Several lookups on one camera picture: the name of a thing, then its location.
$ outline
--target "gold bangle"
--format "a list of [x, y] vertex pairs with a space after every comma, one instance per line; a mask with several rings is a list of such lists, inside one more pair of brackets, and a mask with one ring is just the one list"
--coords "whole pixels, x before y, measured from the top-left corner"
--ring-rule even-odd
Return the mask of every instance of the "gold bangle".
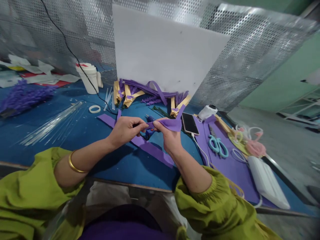
[[70, 153], [69, 155], [69, 166], [72, 168], [73, 171], [78, 172], [78, 173], [86, 173], [86, 171], [81, 171], [79, 169], [77, 169], [71, 162], [71, 156], [72, 154], [75, 152], [76, 150], [74, 150], [72, 153]]

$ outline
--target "white paper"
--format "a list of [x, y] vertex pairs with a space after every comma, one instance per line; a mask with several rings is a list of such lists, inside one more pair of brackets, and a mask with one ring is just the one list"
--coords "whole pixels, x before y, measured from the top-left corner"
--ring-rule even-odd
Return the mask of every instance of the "white paper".
[[59, 82], [59, 81], [60, 81], [59, 79], [53, 79], [53, 80], [50, 80], [50, 81], [40, 82], [39, 84], [40, 84], [40, 85], [42, 85], [42, 84], [55, 85], [55, 84], [57, 84], [57, 82]]
[[38, 60], [38, 65], [39, 65], [39, 70], [44, 72], [47, 75], [51, 75], [51, 71], [54, 69], [53, 66], [51, 66], [50, 64], [41, 62], [40, 60]]
[[32, 77], [25, 77], [24, 79], [27, 80], [27, 83], [42, 83], [46, 81], [52, 81], [52, 80], [59, 80], [60, 75], [53, 74], [53, 75], [37, 75], [37, 76], [32, 76]]
[[11, 77], [8, 79], [0, 79], [0, 87], [12, 87], [13, 85], [17, 84], [19, 80], [22, 80], [21, 77]]
[[112, 5], [118, 78], [197, 91], [230, 36]]
[[29, 61], [25, 58], [21, 58], [11, 54], [9, 54], [8, 57], [14, 66], [31, 65], [31, 63], [29, 63]]
[[36, 66], [31, 66], [30, 62], [25, 58], [21, 58], [21, 57], [14, 56], [11, 54], [9, 54], [8, 57], [9, 57], [11, 64], [13, 66], [23, 67], [25, 70], [32, 72], [34, 74], [41, 74], [44, 72], [45, 74], [51, 75], [51, 70], [54, 69], [53, 66], [46, 64], [46, 63], [43, 63], [39, 60], [38, 60], [39, 67], [36, 67]]
[[0, 61], [0, 65], [4, 65], [6, 67], [14, 67], [15, 65], [11, 64], [11, 63], [5, 63], [5, 62], [2, 62]]
[[65, 81], [65, 82], [76, 82], [80, 79], [80, 77], [78, 76], [74, 76], [74, 75], [71, 75], [71, 74], [66, 74], [66, 75], [63, 75], [61, 76], [60, 78], [60, 81]]

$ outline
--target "purple lavender bunch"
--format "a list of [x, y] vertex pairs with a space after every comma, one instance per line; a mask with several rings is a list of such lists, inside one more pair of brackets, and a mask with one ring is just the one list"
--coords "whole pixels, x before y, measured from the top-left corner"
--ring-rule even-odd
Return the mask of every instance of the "purple lavender bunch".
[[178, 107], [178, 105], [188, 96], [188, 94], [189, 94], [189, 91], [186, 91], [185, 93], [176, 94], [176, 97], [175, 97], [176, 107]]
[[131, 85], [129, 86], [129, 88], [130, 88], [131, 95], [133, 95], [133, 94], [135, 94], [135, 93], [140, 91], [139, 88], [131, 86]]
[[124, 92], [124, 84], [123, 84], [122, 78], [120, 78], [119, 80], [119, 87], [120, 87], [120, 92]]
[[150, 102], [150, 101], [152, 101], [152, 100], [156, 100], [156, 99], [158, 99], [158, 98], [159, 98], [159, 97], [157, 97], [157, 96], [148, 97], [148, 98], [142, 99], [141, 102], [147, 103], [147, 102]]
[[30, 86], [27, 84], [27, 80], [20, 80], [13, 86], [7, 98], [1, 102], [0, 113], [10, 110], [12, 112], [9, 116], [18, 115], [33, 105], [52, 97], [55, 90], [54, 86]]
[[151, 106], [151, 105], [156, 104], [156, 103], [159, 103], [159, 102], [162, 102], [162, 100], [161, 100], [161, 99], [157, 99], [157, 100], [148, 102], [148, 103], [147, 103], [147, 106]]

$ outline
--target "person's left hand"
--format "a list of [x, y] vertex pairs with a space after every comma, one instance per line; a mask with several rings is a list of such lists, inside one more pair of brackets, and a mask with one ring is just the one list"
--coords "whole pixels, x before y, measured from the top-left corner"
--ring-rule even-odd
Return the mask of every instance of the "person's left hand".
[[135, 136], [139, 137], [140, 131], [145, 132], [148, 126], [138, 117], [120, 117], [107, 139], [114, 149], [117, 149], [130, 142]]

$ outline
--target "hand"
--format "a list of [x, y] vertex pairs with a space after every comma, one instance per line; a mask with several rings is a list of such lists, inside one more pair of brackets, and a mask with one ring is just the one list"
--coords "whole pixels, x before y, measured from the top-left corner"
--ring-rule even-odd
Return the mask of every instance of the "hand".
[[155, 131], [159, 130], [163, 134], [164, 150], [173, 158], [173, 155], [179, 153], [183, 150], [181, 145], [180, 132], [174, 132], [167, 129], [160, 122], [154, 121], [153, 125], [155, 126]]
[[120, 117], [110, 135], [106, 138], [117, 149], [130, 142], [135, 136], [140, 136], [140, 131], [145, 132], [149, 125], [138, 117]]

